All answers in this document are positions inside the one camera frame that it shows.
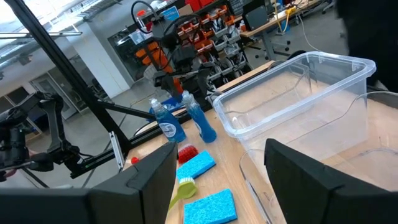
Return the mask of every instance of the red cap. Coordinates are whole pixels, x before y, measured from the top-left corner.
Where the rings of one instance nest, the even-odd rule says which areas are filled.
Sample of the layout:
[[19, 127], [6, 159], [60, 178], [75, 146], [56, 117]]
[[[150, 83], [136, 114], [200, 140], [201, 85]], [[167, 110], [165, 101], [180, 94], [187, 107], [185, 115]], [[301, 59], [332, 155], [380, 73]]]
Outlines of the red cap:
[[137, 162], [139, 162], [139, 159], [137, 157], [133, 157], [131, 158], [131, 164], [136, 164]]

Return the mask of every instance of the label on bottle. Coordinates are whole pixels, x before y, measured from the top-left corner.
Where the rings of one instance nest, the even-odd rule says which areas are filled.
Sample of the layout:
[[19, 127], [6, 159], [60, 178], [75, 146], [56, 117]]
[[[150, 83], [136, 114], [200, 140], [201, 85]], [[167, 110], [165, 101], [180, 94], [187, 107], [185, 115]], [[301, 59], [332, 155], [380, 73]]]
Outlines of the label on bottle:
[[197, 128], [199, 130], [199, 134], [201, 135], [201, 128], [200, 128], [199, 124], [195, 122], [195, 125], [197, 126]]
[[160, 123], [159, 127], [163, 131], [163, 133], [166, 135], [166, 137], [171, 138], [175, 135], [177, 132], [177, 128], [170, 123]]

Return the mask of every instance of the wooden tabletop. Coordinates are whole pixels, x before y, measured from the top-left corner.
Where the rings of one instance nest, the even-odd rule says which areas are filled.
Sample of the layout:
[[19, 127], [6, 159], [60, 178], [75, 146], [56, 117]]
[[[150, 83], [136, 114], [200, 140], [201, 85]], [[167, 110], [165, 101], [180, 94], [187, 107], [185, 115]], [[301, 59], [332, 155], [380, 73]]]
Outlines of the wooden tabletop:
[[[253, 71], [248, 72], [247, 74], [219, 87], [218, 91], [223, 91], [249, 77], [252, 77], [253, 75], [258, 74], [261, 71], [266, 70], [269, 68], [271, 63], [272, 62], [267, 62]], [[166, 223], [183, 223], [183, 206], [186, 203], [196, 201], [224, 189], [232, 190], [236, 212], [238, 214], [238, 219], [231, 223], [265, 223], [264, 218], [261, 216], [257, 205], [255, 204], [253, 197], [247, 188], [239, 168], [239, 160], [244, 154], [244, 148], [239, 141], [229, 137], [225, 133], [223, 125], [217, 118], [217, 114], [214, 110], [209, 110], [205, 114], [210, 125], [217, 132], [216, 141], [210, 144], [205, 144], [201, 140], [201, 137], [199, 137], [198, 130], [194, 122], [190, 120], [182, 124], [182, 127], [187, 135], [187, 139], [178, 144], [178, 146], [182, 147], [185, 144], [190, 143], [193, 144], [199, 151], [207, 150], [216, 161], [216, 166], [195, 179], [198, 192], [190, 199], [180, 200], [177, 202], [173, 209], [169, 211]], [[166, 142], [167, 139], [162, 134], [132, 149], [127, 157], [124, 169], [127, 169], [131, 166], [130, 160], [132, 157], [135, 156], [141, 159]], [[178, 185], [176, 181], [173, 196], [176, 193], [177, 187]]]
[[[295, 0], [295, 3], [298, 4], [299, 8], [296, 8], [296, 11], [293, 12], [291, 15], [289, 15], [289, 17], [293, 16], [294, 14], [302, 11], [303, 9], [307, 9], [312, 7], [314, 4], [316, 4], [319, 0]], [[268, 23], [264, 24], [263, 26], [258, 27], [255, 30], [252, 31], [245, 31], [241, 33], [242, 37], [251, 37], [254, 34], [257, 34], [265, 29], [268, 29], [274, 25], [276, 25], [278, 22], [282, 22], [286, 19], [287, 15], [283, 14], [281, 15], [281, 12], [278, 14], [278, 20], [276, 19], [276, 17], [274, 16], [272, 19], [269, 20]]]

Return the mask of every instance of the clear plastic bin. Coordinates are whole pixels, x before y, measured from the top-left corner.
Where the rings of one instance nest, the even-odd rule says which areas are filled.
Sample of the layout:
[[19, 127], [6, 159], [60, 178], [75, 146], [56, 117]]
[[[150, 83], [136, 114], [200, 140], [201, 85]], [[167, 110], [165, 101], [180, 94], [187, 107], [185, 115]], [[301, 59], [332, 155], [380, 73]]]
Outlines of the clear plastic bin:
[[[375, 70], [371, 60], [308, 52], [223, 93], [213, 106], [225, 131], [246, 150], [264, 149], [267, 138], [285, 144], [340, 117], [366, 92]], [[366, 112], [365, 104], [357, 110]], [[355, 116], [347, 123], [363, 120]]]
[[[365, 93], [340, 117], [286, 145], [370, 184], [397, 191], [397, 108], [396, 93]], [[350, 122], [355, 116], [361, 122]], [[248, 150], [239, 166], [264, 219], [270, 224], [286, 223], [264, 166], [264, 149]]]

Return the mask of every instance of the doorway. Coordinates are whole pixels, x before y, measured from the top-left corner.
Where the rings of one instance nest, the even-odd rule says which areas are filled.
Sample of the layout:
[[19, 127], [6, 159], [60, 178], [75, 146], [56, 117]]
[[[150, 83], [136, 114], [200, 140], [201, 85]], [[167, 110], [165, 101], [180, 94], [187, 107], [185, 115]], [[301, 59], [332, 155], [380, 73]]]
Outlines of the doorway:
[[68, 119], [75, 113], [77, 113], [76, 108], [72, 105], [71, 101], [67, 96], [63, 93], [63, 91], [55, 84], [52, 78], [48, 74], [44, 74], [39, 78], [31, 81], [31, 84], [39, 91], [47, 92], [47, 93], [57, 93], [63, 98], [63, 108], [62, 108], [62, 117], [64, 119]]

